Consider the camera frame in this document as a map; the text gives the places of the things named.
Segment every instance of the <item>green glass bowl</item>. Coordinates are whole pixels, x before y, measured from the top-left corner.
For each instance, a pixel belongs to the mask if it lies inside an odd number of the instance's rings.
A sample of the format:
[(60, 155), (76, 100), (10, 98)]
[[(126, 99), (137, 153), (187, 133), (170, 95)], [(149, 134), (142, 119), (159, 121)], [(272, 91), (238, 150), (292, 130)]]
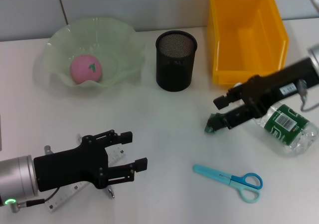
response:
[[(43, 62), (48, 72), (67, 86), (107, 88), (141, 69), (143, 50), (143, 41), (128, 24), (113, 18), (86, 18), (65, 26), (49, 39)], [(80, 55), (99, 60), (103, 72), (99, 82), (76, 84), (72, 80), (71, 62)]]

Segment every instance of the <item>ruler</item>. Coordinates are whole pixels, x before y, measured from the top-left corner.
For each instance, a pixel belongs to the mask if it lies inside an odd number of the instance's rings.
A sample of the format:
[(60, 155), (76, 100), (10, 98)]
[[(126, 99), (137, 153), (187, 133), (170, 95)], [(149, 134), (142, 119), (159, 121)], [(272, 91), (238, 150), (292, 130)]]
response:
[[(76, 141), (78, 145), (80, 145), (81, 139), (82, 137), (77, 134)], [(114, 166), (119, 160), (125, 157), (125, 152), (123, 151), (121, 144), (112, 145), (105, 148), (105, 150), (108, 153), (109, 167)], [(51, 213), (54, 212), (89, 184), (89, 182), (78, 182), (61, 187), (49, 201), (45, 202), (47, 209)]]

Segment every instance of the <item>white table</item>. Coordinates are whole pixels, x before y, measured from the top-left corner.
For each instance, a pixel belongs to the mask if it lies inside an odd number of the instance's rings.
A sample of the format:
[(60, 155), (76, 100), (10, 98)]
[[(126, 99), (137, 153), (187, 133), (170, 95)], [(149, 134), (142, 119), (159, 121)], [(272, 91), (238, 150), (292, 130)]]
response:
[[(290, 36), (287, 64), (319, 42), (319, 19), (285, 21)], [(0, 43), (0, 160), (74, 148), (76, 133), (110, 129), (132, 131), (122, 163), (147, 157), (148, 170), (135, 181), (114, 185), (110, 200), (90, 185), (50, 214), (44, 205), (13, 214), (0, 208), (0, 223), (25, 224), (233, 224), (317, 223), (319, 219), (319, 141), (297, 158), (280, 153), (280, 143), (252, 122), (215, 135), (204, 133), (223, 94), (211, 84), (204, 28), (185, 29), (198, 42), (193, 79), (185, 91), (170, 93), (156, 84), (155, 40), (163, 31), (141, 32), (146, 43), (142, 74), (102, 92), (66, 91), (48, 84), (38, 60), (47, 39)], [(319, 92), (314, 88), (310, 92)], [(285, 101), (299, 111), (300, 99)], [(319, 126), (319, 109), (306, 113)], [(261, 199), (243, 202), (235, 190), (201, 177), (193, 164), (264, 180)], [(40, 193), (47, 197), (52, 191)]]

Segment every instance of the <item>green indicator light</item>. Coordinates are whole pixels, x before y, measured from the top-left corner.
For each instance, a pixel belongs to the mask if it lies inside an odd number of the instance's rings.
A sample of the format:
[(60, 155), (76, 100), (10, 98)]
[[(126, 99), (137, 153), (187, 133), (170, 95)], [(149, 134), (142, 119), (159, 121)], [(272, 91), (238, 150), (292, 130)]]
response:
[(16, 200), (15, 199), (8, 199), (4, 202), (4, 204), (8, 205), (8, 204), (12, 204), (12, 203), (15, 203)]

